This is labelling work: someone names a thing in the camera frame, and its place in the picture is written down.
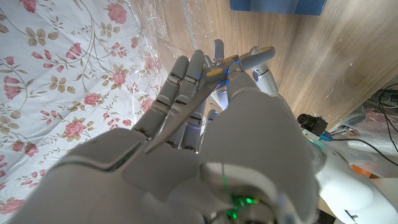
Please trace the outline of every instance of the black cable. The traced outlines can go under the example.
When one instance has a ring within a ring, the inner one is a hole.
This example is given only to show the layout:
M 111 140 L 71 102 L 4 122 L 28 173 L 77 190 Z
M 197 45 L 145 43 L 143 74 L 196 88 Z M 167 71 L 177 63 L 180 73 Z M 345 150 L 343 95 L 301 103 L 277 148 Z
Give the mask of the black cable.
M 385 156 L 381 151 L 379 151 L 378 149 L 376 149 L 376 147 L 372 146 L 370 143 L 367 143 L 366 141 L 363 141 L 362 139 L 333 139 L 334 141 L 360 141 L 362 143 L 365 143 L 366 145 L 368 145 L 369 147 L 371 147 L 372 149 L 374 149 L 378 154 L 380 154 L 380 156 L 382 156 L 383 158 L 385 158 L 387 161 L 389 161 L 390 163 L 394 164 L 395 166 L 398 167 L 398 164 L 396 164 L 394 161 L 390 160 L 389 158 L 387 158 L 387 156 Z
M 387 123 L 388 135 L 389 135 L 390 140 L 391 140 L 392 144 L 394 145 L 396 151 L 398 152 L 398 148 L 397 148 L 395 142 L 392 140 L 391 130 L 390 130 L 389 123 L 390 123 L 391 126 L 395 129 L 395 131 L 398 132 L 398 130 L 397 130 L 396 127 L 391 123 L 390 119 L 387 117 L 386 112 L 384 111 L 384 107 L 383 107 L 383 105 L 381 104 L 381 95 L 382 95 L 382 93 L 383 93 L 384 90 L 385 90 L 385 89 L 383 89 L 383 90 L 380 92 L 380 95 L 379 95 L 379 101 L 378 101 L 378 103 L 379 103 L 379 109 L 380 109 L 380 111 L 384 114 L 384 118 L 386 119 L 386 123 Z

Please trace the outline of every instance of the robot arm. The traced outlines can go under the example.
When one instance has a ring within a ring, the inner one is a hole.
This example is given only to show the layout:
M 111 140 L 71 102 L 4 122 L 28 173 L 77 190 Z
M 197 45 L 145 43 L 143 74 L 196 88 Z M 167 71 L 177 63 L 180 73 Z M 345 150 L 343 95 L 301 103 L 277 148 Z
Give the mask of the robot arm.
M 201 51 L 180 57 L 133 130 L 77 146 L 10 223 L 313 223 L 309 142 L 284 99 L 245 72 L 273 54 L 207 67 Z M 201 139 L 203 102 L 220 88 L 228 108 Z

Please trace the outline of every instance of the robot finger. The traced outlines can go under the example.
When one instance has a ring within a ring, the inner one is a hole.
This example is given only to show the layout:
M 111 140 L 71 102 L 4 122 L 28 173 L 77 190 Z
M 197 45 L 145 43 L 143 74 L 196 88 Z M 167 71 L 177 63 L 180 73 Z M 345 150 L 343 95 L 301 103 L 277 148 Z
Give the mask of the robot finger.
M 177 96 L 180 84 L 188 68 L 188 58 L 181 56 L 177 59 L 171 73 L 167 77 L 160 93 L 149 110 L 134 125 L 134 129 L 144 133 L 148 138 L 153 138 L 161 125 L 170 107 Z
M 209 124 L 213 122 L 213 120 L 217 117 L 217 115 L 218 115 L 218 112 L 217 112 L 217 110 L 214 110 L 214 109 L 210 110 L 207 113 L 207 120 L 206 120 L 205 130 L 203 130 L 203 134 L 200 136 L 200 148 L 201 148 L 201 143 L 203 142 L 203 138 L 206 135 L 206 131 L 207 131 L 207 128 L 208 128 Z
M 196 93 L 197 85 L 200 81 L 204 65 L 205 56 L 203 52 L 201 50 L 196 50 L 192 55 L 185 78 L 180 85 L 180 89 L 167 117 L 165 126 L 169 125 L 170 122 L 173 122 L 174 118 L 178 116 L 181 108 L 183 108 L 183 106 L 186 105 Z M 172 147 L 179 147 L 185 125 L 186 124 L 183 124 L 181 127 L 179 127 L 178 130 L 167 141 Z
M 200 132 L 203 113 L 205 112 L 206 101 L 204 101 L 188 118 L 187 126 L 182 136 L 180 147 L 194 152 L 199 151 Z

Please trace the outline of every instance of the pink rose print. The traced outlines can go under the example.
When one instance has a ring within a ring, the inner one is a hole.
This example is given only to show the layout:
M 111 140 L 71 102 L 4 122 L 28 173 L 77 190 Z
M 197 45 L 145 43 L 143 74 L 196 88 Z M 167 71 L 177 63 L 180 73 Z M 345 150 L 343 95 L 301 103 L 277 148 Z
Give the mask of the pink rose print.
M 93 105 L 98 101 L 96 93 L 90 93 L 85 96 L 85 104 L 86 105 Z
M 81 53 L 80 43 L 75 43 L 73 46 L 69 48 L 69 51 L 75 53 L 75 55 L 79 56 Z
M 127 56 L 127 53 L 125 51 L 120 51 L 118 52 L 119 58 L 123 58 L 123 56 Z
M 16 78 L 11 78 L 9 76 L 4 77 L 4 83 L 19 83 L 19 80 Z
M 141 109 L 146 112 L 150 106 L 152 105 L 152 103 L 154 102 L 154 100 L 152 98 L 147 98 L 146 100 L 144 100 L 141 104 Z
M 138 46 L 138 37 L 133 37 L 131 39 L 131 48 L 135 49 Z
M 29 185 L 29 188 L 32 188 L 32 187 L 36 186 L 37 184 L 39 184 L 39 183 L 30 184 L 30 185 Z
M 112 79 L 115 85 L 122 85 L 126 81 L 126 75 L 123 71 L 114 72 L 112 75 Z
M 22 186 L 22 185 L 31 184 L 32 182 L 33 182 L 32 180 L 24 181 L 23 183 L 21 183 L 21 186 Z
M 130 120 L 123 120 L 123 124 L 125 126 L 130 126 L 131 125 L 131 121 Z
M 31 142 L 28 142 L 25 146 L 25 154 L 27 154 L 29 157 L 33 157 L 38 152 L 39 150 L 36 148 L 36 145 L 32 144 Z
M 42 113 L 42 114 L 44 114 L 44 115 L 46 115 L 46 116 L 50 116 L 49 112 L 44 111 L 44 110 L 41 110 L 40 113 Z
M 112 46 L 112 49 L 116 49 L 116 48 L 118 48 L 118 47 L 120 47 L 120 44 L 119 43 L 114 43 L 114 45 Z
M 64 133 L 66 133 L 68 137 L 74 137 L 75 135 L 81 134 L 82 132 L 83 123 L 81 121 L 75 121 L 67 124 L 64 130 Z
M 21 3 L 24 5 L 24 8 L 28 12 L 36 11 L 36 0 L 21 0 Z
M 36 52 L 33 52 L 32 56 L 37 58 L 37 59 L 43 59 L 43 57 L 40 54 L 36 53 Z
M 0 214 L 5 215 L 19 210 L 25 203 L 25 200 L 15 200 L 14 198 L 8 199 L 8 202 L 0 207 Z
M 109 18 L 118 24 L 124 24 L 127 19 L 127 11 L 120 4 L 112 3 L 108 6 Z
M 51 60 L 51 54 L 48 50 L 44 50 L 44 55 L 45 55 L 45 58 Z
M 54 65 L 53 64 L 50 64 L 50 63 L 44 63 L 43 64 L 43 67 L 45 67 L 45 68 L 52 68 Z
M 58 71 L 59 73 L 62 72 L 62 70 L 63 70 L 63 65 L 60 65 L 60 66 L 57 67 L 57 71 Z
M 4 58 L 7 62 L 7 64 L 9 65 L 13 65 L 14 64 L 14 57 L 8 56 Z
M 6 92 L 7 98 L 12 100 L 12 99 L 14 99 L 14 97 L 16 97 L 21 92 L 21 88 L 19 86 L 5 85 L 4 91 Z
M 71 54 L 70 52 L 68 52 L 67 53 L 67 56 L 66 56 L 67 58 L 70 58 L 70 59 L 72 59 L 72 60 L 75 60 L 76 59 L 76 57 L 73 55 L 73 54 Z
M 155 61 L 154 61 L 154 59 L 152 59 L 151 57 L 146 57 L 146 58 L 145 58 L 145 67 L 146 67 L 148 70 L 153 70 L 153 69 L 155 69 Z
M 21 152 L 23 147 L 24 143 L 21 140 L 18 140 L 12 145 L 12 150 L 14 152 Z
M 118 42 L 114 43 L 114 45 L 112 46 L 112 49 L 115 50 L 118 53 L 120 58 L 123 58 L 123 56 L 127 56 L 126 49 L 124 49 L 123 46 L 120 46 L 120 44 Z M 111 55 L 113 57 L 115 57 L 116 56 L 116 52 L 113 51 L 113 50 L 111 51 Z

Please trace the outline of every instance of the plastic sheet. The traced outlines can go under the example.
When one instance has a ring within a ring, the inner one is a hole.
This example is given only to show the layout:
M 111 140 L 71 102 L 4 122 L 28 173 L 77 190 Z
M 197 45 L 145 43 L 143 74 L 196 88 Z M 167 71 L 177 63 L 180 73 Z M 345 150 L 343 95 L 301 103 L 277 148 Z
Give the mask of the plastic sheet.
M 391 123 L 395 127 L 398 127 L 396 111 L 389 109 L 385 111 Z M 334 138 L 362 139 L 372 144 L 391 160 L 398 162 L 398 152 L 390 140 L 386 119 L 377 103 L 368 100 L 339 125 L 348 127 L 350 131 L 344 132 L 343 129 L 343 132 L 341 132 L 343 136 L 337 134 L 333 135 Z M 389 127 L 391 138 L 398 146 L 398 134 L 391 125 Z M 334 142 L 333 144 L 338 145 L 336 146 L 336 150 L 348 162 L 380 177 L 398 177 L 396 166 L 382 158 L 371 147 L 358 141 Z
M 181 55 L 201 49 L 212 58 L 213 30 L 207 21 L 204 0 L 126 0 L 139 21 L 146 41 L 167 71 Z

